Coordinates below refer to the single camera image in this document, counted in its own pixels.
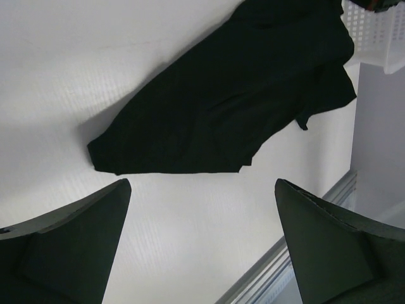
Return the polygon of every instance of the black garment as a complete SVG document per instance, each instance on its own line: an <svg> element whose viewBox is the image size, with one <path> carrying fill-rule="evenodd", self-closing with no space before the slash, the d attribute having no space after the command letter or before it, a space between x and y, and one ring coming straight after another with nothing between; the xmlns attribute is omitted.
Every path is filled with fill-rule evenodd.
<svg viewBox="0 0 405 304"><path fill-rule="evenodd" d="M0 229L0 303L101 304L130 196L119 180Z"/></svg>
<svg viewBox="0 0 405 304"><path fill-rule="evenodd" d="M356 95L339 0L247 0L146 85L88 145L98 171L238 172L296 119Z"/></svg>

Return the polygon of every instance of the white panel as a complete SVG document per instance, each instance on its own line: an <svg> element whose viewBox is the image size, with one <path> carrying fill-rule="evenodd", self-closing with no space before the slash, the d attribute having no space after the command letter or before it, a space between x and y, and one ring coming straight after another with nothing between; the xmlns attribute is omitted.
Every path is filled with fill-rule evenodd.
<svg viewBox="0 0 405 304"><path fill-rule="evenodd" d="M85 145L238 2L3 1L0 227L117 180L93 170ZM126 176L132 201L104 303L217 300L282 235L278 177L322 195L349 170L354 109L318 115L308 132L292 123L240 174Z"/></svg>

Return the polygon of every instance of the white surface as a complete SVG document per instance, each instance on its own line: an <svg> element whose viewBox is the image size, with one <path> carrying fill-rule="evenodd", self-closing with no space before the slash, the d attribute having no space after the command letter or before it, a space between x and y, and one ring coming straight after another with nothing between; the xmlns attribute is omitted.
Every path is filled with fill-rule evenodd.
<svg viewBox="0 0 405 304"><path fill-rule="evenodd" d="M239 0L0 3L0 227L117 180L85 145ZM357 83L358 66L351 68ZM105 304L217 300L282 235L276 178L323 195L348 170L355 103L273 136L240 174L132 175Z"/></svg>
<svg viewBox="0 0 405 304"><path fill-rule="evenodd" d="M353 60L384 67L392 74L405 66L405 3L388 11L366 11L343 1L342 19L355 44Z"/></svg>
<svg viewBox="0 0 405 304"><path fill-rule="evenodd" d="M352 167L356 212L375 219L405 201L405 68L361 65Z"/></svg>

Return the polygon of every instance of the black fabric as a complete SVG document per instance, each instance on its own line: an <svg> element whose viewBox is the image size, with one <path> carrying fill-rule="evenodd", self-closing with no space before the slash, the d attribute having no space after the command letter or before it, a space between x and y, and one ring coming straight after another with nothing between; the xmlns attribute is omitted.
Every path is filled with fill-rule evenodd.
<svg viewBox="0 0 405 304"><path fill-rule="evenodd" d="M286 181L277 207L304 304L405 303L405 230Z"/></svg>
<svg viewBox="0 0 405 304"><path fill-rule="evenodd" d="M130 193L121 180L0 234L1 303L102 303Z"/></svg>
<svg viewBox="0 0 405 304"><path fill-rule="evenodd" d="M88 145L115 174L238 172L296 119L356 95L343 64L354 44L339 0L246 0L150 81Z"/></svg>

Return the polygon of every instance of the plastic basket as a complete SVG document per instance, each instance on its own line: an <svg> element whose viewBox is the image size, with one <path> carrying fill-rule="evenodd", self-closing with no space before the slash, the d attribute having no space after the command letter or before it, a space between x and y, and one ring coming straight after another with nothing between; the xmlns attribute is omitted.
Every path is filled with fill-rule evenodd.
<svg viewBox="0 0 405 304"><path fill-rule="evenodd" d="M392 74L405 67L405 3L372 13L343 2L342 16L355 44L353 60L384 67Z"/></svg>

